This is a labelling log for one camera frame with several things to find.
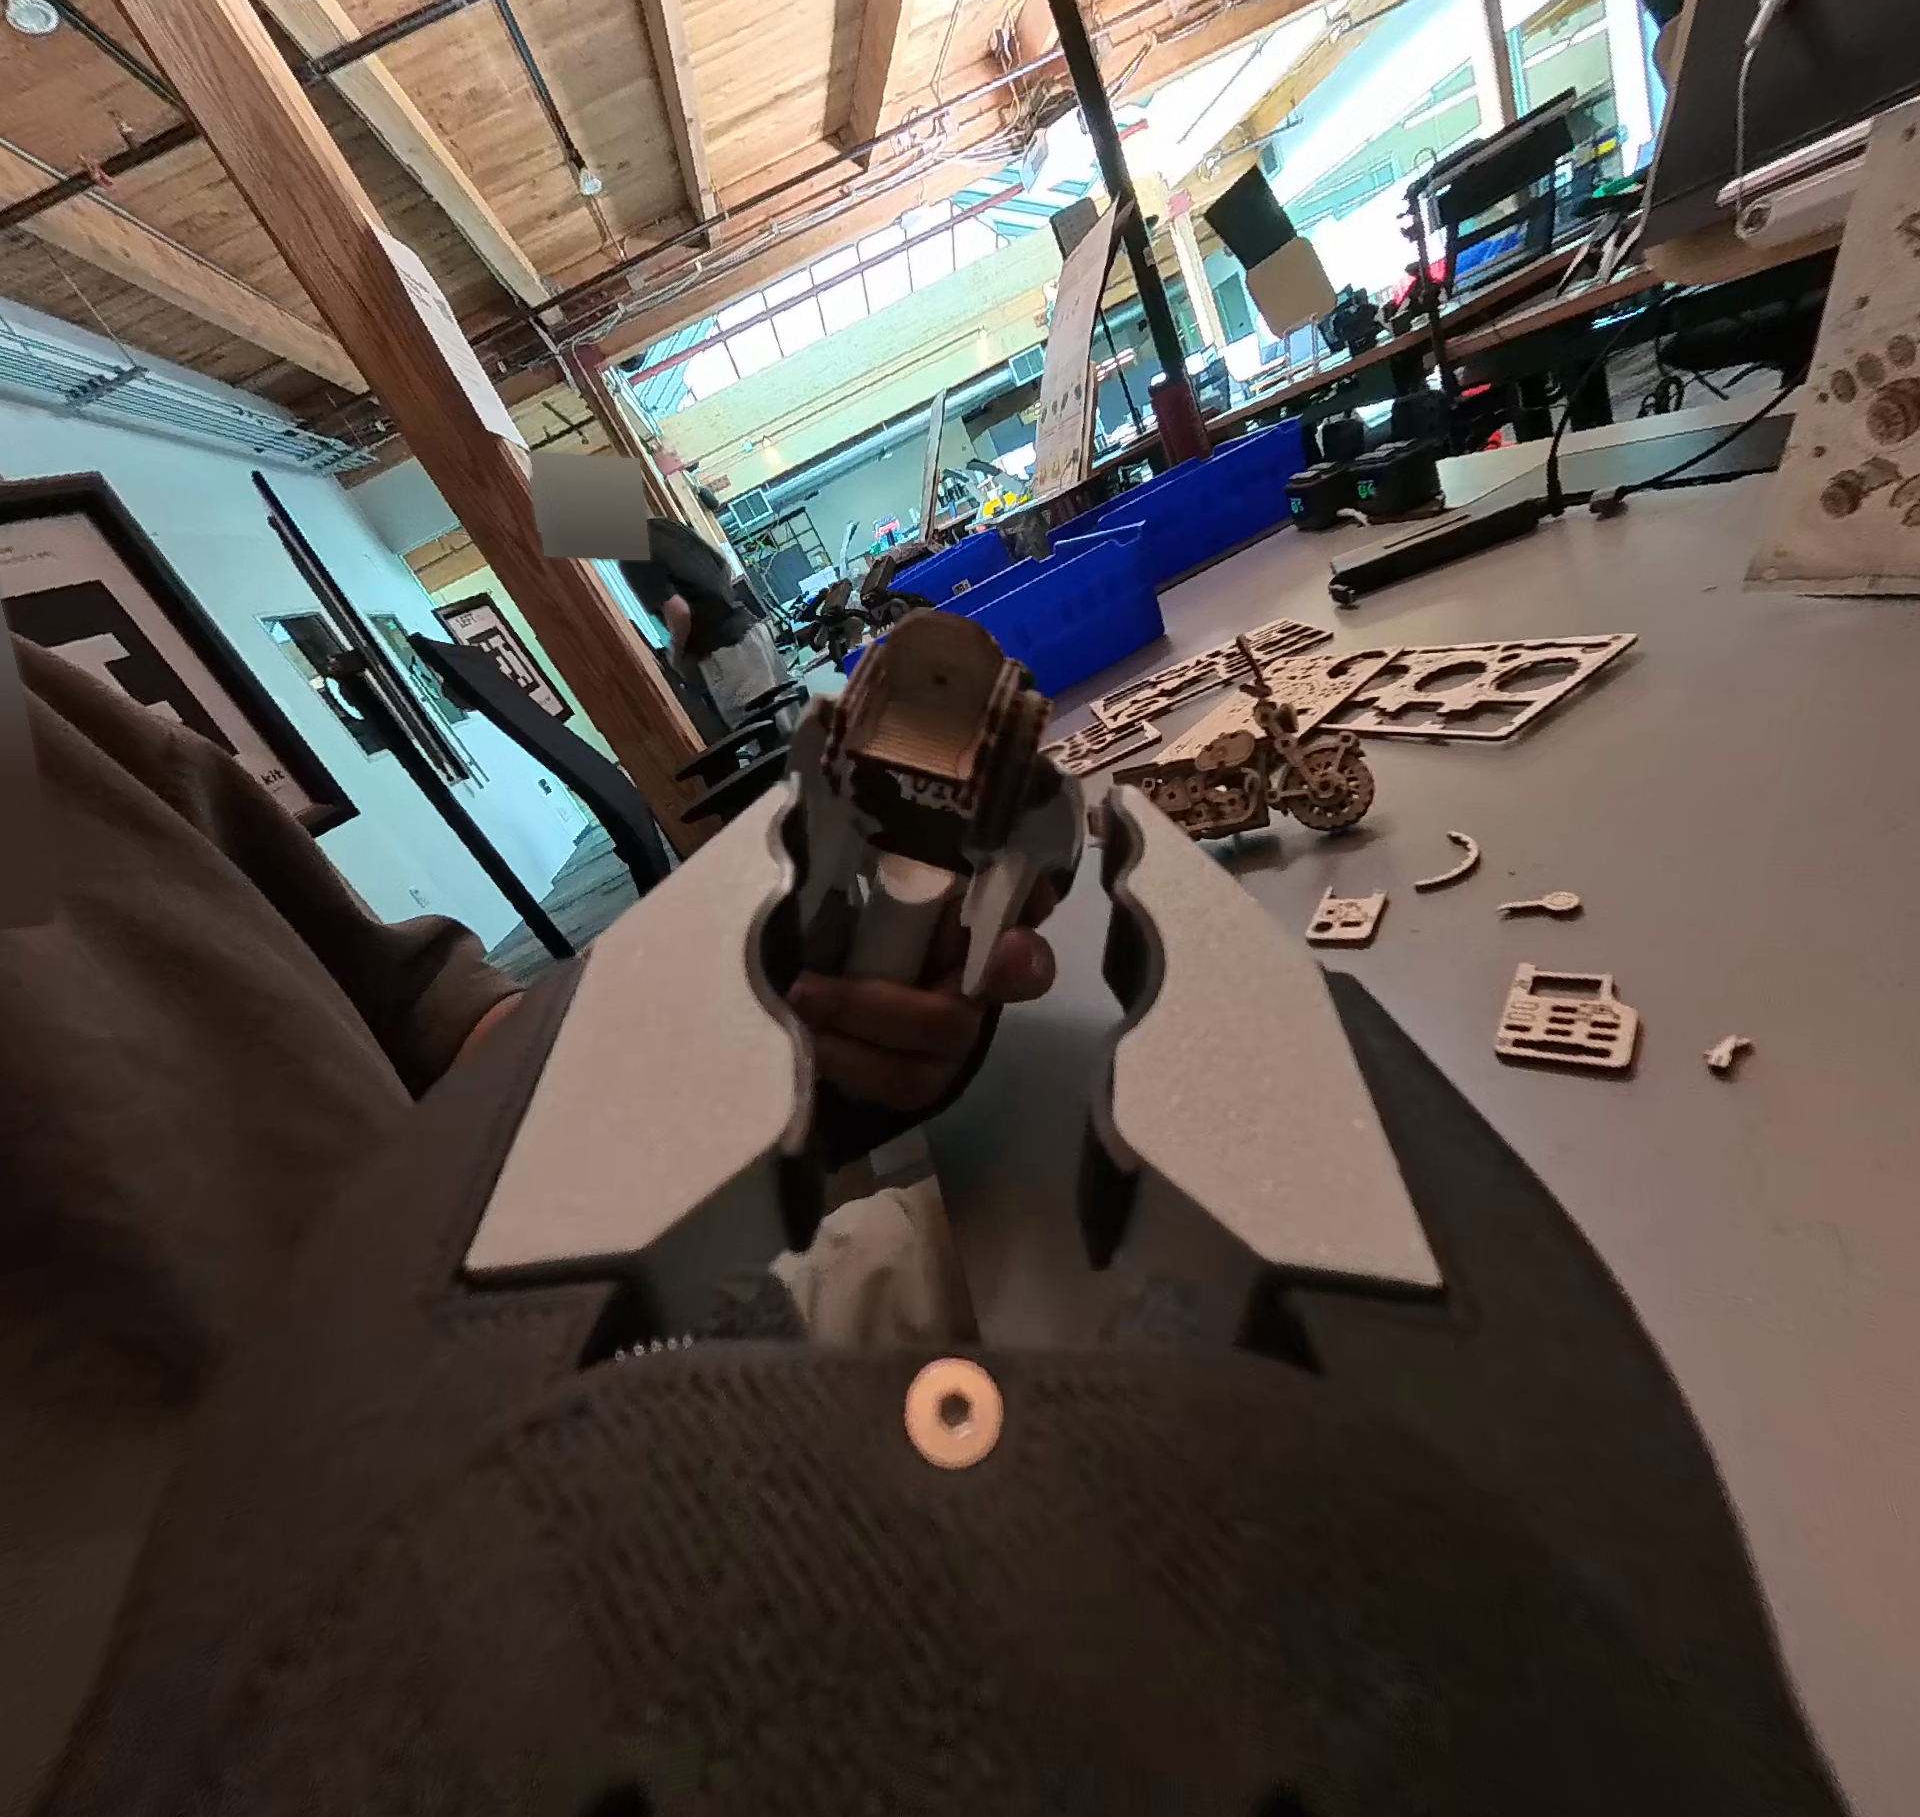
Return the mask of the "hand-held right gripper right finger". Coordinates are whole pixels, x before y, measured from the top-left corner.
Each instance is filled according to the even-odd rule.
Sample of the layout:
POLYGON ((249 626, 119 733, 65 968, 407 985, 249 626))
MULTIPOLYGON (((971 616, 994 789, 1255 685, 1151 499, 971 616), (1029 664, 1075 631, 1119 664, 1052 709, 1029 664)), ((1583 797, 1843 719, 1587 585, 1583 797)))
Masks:
POLYGON ((1110 789, 1096 816, 1116 1031, 1075 1184, 1092 1266, 1172 1207, 1262 1283, 1440 1298, 1440 1261, 1309 946, 1138 789, 1110 789))

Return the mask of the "framed black-and-white tag poster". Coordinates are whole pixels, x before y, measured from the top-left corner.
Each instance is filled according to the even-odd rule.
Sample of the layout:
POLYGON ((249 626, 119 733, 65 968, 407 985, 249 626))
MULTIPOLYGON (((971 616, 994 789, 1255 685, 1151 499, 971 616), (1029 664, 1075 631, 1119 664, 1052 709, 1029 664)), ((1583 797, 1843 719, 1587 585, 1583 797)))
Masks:
POLYGON ((2 485, 2 595, 17 638, 225 749, 310 836, 358 816, 105 477, 2 485))

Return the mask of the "glass panel on stand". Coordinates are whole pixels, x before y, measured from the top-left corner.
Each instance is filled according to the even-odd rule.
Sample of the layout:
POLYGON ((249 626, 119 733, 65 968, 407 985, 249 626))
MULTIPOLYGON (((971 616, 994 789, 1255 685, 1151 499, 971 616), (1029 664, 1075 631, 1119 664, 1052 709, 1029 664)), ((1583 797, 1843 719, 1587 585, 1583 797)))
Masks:
POLYGON ((266 474, 254 469, 249 477, 264 500, 270 528, 343 638, 343 652, 328 660, 326 677, 369 719, 401 773, 412 778, 425 803, 485 874, 492 887, 514 908, 544 953, 556 961, 571 960, 573 945, 562 939, 561 928, 455 793, 455 787, 470 776, 469 760, 456 748, 455 738, 441 733, 434 723, 401 665, 342 592, 335 575, 267 483, 266 474))

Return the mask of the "black and white panel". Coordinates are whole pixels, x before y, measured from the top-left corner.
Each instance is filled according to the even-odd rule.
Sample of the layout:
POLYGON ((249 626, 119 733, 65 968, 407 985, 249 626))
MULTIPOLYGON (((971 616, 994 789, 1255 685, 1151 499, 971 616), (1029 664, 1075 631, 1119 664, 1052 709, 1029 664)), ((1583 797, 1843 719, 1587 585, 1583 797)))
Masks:
POLYGON ((1320 258, 1287 217, 1261 168, 1237 173, 1204 206, 1204 217, 1235 258, 1268 336, 1284 339, 1332 314, 1336 291, 1320 258))

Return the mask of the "person's left hand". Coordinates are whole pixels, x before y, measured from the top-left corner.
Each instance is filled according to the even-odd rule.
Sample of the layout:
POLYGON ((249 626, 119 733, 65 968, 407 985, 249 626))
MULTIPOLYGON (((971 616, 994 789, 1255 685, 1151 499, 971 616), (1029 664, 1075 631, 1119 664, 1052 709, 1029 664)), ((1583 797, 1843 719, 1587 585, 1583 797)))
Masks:
POLYGON ((812 1141, 847 1164, 947 1109, 971 1082, 1004 1007, 1027 1006, 1052 985, 1043 932, 1004 930, 977 990, 960 986, 964 932, 948 919, 913 986, 806 969, 786 993, 817 1073, 812 1141))

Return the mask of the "small wooden sheet fragment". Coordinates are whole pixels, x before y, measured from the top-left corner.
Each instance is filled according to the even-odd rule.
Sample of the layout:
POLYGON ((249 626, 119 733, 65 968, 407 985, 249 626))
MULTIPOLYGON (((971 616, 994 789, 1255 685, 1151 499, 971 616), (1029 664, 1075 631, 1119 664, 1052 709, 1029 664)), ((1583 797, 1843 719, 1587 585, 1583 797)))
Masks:
POLYGON ((1098 719, 1043 745, 1044 755, 1063 773, 1084 778, 1127 760, 1138 760, 1161 744, 1151 723, 1110 724, 1098 719))

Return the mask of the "black metal pole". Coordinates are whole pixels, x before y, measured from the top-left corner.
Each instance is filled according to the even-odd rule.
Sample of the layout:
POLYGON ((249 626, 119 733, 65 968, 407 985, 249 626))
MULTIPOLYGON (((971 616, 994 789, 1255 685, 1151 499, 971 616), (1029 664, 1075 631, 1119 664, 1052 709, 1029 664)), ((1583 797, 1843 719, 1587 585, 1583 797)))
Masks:
POLYGON ((1123 153, 1114 110, 1098 73, 1084 15, 1077 0, 1046 0, 1046 7, 1107 194, 1112 204, 1133 199, 1133 214, 1125 221, 1119 242, 1134 272, 1140 314, 1153 342, 1160 370, 1180 369, 1186 375, 1186 355, 1138 212, 1136 189, 1123 153))

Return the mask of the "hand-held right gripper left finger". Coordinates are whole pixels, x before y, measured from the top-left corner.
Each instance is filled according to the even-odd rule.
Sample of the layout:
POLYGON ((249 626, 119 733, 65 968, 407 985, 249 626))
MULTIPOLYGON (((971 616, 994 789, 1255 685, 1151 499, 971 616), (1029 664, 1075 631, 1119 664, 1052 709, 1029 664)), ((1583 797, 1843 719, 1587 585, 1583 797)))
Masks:
POLYGON ((801 1239, 809 1045, 764 940, 797 885, 786 778, 589 950, 472 1229, 478 1285, 610 1282, 644 1324, 702 1324, 716 1292, 801 1239))

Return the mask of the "white cylindrical device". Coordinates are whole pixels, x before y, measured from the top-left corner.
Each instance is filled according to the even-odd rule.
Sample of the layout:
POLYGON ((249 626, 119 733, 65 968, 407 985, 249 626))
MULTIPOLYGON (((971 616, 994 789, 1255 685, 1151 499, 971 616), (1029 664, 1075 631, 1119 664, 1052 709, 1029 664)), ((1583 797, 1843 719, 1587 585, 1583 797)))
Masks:
POLYGON ((1810 158, 1804 169, 1787 159, 1732 181, 1716 197, 1739 245, 1772 250, 1843 230, 1865 165, 1865 145, 1810 158))

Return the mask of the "wooden sidecar model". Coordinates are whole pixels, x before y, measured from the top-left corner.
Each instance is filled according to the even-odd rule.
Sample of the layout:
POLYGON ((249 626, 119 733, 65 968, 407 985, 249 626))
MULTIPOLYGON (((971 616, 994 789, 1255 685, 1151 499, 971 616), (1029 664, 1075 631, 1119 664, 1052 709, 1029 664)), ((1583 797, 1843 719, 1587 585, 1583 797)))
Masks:
POLYGON ((821 775, 878 851, 974 874, 1062 792, 1046 723, 1049 701, 985 629, 918 607, 847 678, 821 775))

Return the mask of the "wooden motorcycle model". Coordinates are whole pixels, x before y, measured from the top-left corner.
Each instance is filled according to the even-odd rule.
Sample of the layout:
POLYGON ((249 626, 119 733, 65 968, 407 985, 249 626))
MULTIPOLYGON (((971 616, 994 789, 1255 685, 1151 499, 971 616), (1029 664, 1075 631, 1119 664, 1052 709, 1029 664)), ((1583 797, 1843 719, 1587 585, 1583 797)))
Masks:
POLYGON ((1334 715, 1379 658, 1287 658, 1259 664, 1235 697, 1157 758, 1119 768, 1193 841, 1224 840, 1290 816, 1338 833, 1358 826, 1378 787, 1355 728, 1334 715))

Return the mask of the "large upright wooden sheet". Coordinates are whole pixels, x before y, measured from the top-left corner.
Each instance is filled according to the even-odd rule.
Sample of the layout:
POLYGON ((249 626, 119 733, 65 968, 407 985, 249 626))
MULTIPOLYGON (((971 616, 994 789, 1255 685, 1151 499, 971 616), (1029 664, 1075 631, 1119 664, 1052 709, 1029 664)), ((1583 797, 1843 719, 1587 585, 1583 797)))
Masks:
POLYGON ((1772 476, 1758 591, 1917 592, 1917 102, 1877 118, 1772 476))

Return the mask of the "grey desk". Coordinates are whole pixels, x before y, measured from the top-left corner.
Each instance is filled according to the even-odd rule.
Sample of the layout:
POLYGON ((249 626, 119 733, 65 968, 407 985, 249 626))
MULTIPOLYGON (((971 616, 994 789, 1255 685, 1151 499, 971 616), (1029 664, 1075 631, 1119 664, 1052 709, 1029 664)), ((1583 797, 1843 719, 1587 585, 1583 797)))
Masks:
POLYGON ((1504 749, 1386 751, 1383 826, 1355 858, 1251 858, 1272 915, 1324 879, 1388 883, 1348 966, 1397 1028, 1388 1098, 1444 1125, 1442 1174, 1493 1176, 1497 1255, 1470 1244, 1448 1316, 1312 1302, 1314 1345, 1427 1393, 1459 1357, 1472 1469, 1546 1525, 1520 1465, 1585 1473, 1600 1525, 1677 1574, 1651 1467, 1691 1446, 1730 1480, 1810 1731, 1856 1813, 1915 1813, 1915 606, 1738 582, 1762 483, 1665 491, 1427 588, 1383 625, 1625 629, 1640 646, 1562 723, 1504 749), (1482 858, 1421 896, 1463 829, 1482 858), (1575 919, 1497 907, 1571 890, 1575 919), (1642 1020, 1632 1069, 1499 1062, 1520 963, 1604 972, 1642 1020), (1709 1075, 1721 1036, 1752 1040, 1709 1075))

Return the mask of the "paper sheet on post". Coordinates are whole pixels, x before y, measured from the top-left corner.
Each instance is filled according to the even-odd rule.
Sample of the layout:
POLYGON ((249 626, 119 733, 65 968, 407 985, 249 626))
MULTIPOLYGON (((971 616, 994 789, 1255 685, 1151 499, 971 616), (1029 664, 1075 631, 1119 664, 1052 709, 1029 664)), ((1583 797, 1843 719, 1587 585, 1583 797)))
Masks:
POLYGON ((401 245, 380 227, 374 227, 372 239, 376 245, 380 245, 387 259, 394 265, 407 302, 436 342, 441 359, 445 361, 449 377, 458 390, 463 390, 476 417, 492 435, 501 438, 505 444, 512 446, 522 456, 525 456, 528 444, 522 438, 512 414, 502 404, 496 388, 487 380, 476 350, 461 329, 458 316, 452 313, 444 291, 439 289, 434 275, 425 269, 419 253, 407 245, 401 245))

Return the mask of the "person's left forearm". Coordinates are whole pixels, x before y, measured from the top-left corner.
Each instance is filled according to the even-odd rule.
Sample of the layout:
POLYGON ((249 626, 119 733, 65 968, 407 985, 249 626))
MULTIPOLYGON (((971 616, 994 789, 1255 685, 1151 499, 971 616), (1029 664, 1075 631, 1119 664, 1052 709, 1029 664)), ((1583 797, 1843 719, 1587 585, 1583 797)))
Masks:
POLYGON ((376 919, 227 751, 19 643, 56 918, 4 933, 4 1399, 188 1397, 516 1000, 376 919))

